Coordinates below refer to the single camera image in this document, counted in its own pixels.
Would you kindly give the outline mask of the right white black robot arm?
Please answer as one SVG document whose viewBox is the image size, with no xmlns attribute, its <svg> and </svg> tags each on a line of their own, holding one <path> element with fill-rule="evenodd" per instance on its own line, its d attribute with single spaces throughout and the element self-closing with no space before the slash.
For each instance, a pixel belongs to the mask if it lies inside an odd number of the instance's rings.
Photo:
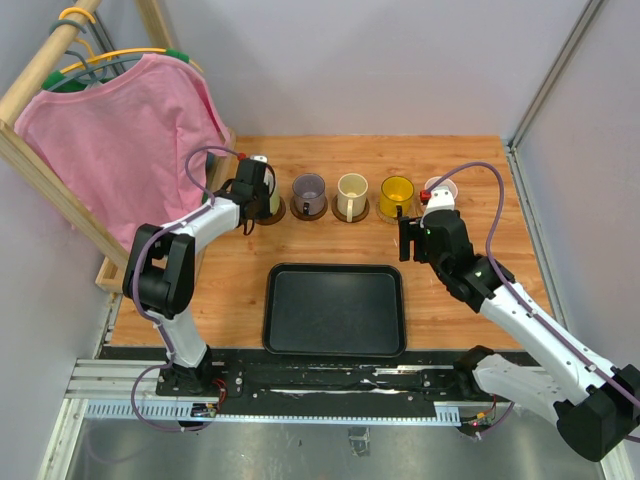
<svg viewBox="0 0 640 480">
<path fill-rule="evenodd" d="M 402 217 L 399 258 L 428 264 L 456 300 L 500 326 L 543 368 L 536 374 L 486 348 L 453 375 L 466 400 L 495 394 L 555 425 L 581 457 L 599 462 L 639 426 L 639 370 L 585 346 L 526 293 L 490 254 L 475 252 L 457 210 Z"/>
</svg>

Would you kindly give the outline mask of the white mug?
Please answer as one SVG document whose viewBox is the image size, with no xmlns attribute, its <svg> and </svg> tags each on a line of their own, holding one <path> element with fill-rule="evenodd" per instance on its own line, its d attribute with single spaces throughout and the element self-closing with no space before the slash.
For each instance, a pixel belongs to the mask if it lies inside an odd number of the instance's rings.
<svg viewBox="0 0 640 480">
<path fill-rule="evenodd" d="M 266 173 L 266 182 L 269 193 L 269 207 L 272 216 L 275 216 L 280 207 L 280 194 L 276 177 L 271 173 Z"/>
</svg>

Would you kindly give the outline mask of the cream yellow mug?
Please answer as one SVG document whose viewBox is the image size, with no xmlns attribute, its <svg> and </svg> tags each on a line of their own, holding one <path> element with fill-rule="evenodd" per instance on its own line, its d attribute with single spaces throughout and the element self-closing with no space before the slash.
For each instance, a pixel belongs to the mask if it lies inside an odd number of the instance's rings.
<svg viewBox="0 0 640 480">
<path fill-rule="evenodd" d="M 357 173 L 343 175 L 338 181 L 337 209 L 347 223 L 360 217 L 367 204 L 368 181 Z"/>
</svg>

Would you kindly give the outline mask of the pink mug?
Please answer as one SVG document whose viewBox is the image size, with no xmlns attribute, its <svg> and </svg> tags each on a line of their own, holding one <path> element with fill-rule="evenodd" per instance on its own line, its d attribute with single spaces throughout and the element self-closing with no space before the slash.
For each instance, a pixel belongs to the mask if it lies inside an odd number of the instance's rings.
<svg viewBox="0 0 640 480">
<path fill-rule="evenodd" d="M 459 192 L 458 187 L 450 178 L 441 180 L 439 176 L 435 176 L 429 178 L 424 184 L 424 189 L 429 191 L 444 188 L 447 188 L 449 190 L 449 192 L 453 196 L 453 199 L 457 198 Z"/>
</svg>

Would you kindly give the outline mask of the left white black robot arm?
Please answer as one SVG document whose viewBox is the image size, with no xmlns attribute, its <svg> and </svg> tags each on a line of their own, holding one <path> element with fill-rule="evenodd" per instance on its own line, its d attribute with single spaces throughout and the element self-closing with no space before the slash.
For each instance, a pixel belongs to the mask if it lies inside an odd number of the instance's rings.
<svg viewBox="0 0 640 480">
<path fill-rule="evenodd" d="M 272 216 L 276 175 L 264 156 L 239 162 L 236 176 L 181 219 L 136 231 L 122 291 L 152 322 L 166 348 L 165 373 L 179 394 L 200 396 L 214 383 L 211 350 L 197 331 L 191 301 L 197 255 L 221 235 L 254 230 Z"/>
</svg>

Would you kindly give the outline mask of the lilac mug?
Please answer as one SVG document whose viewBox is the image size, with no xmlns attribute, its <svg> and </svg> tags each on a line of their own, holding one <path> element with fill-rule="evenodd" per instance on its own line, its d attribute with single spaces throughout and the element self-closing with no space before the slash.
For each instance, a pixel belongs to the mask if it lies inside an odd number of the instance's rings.
<svg viewBox="0 0 640 480">
<path fill-rule="evenodd" d="M 298 176 L 292 185 L 296 209 L 305 216 L 319 214 L 325 205 L 325 182 L 315 173 Z"/>
</svg>

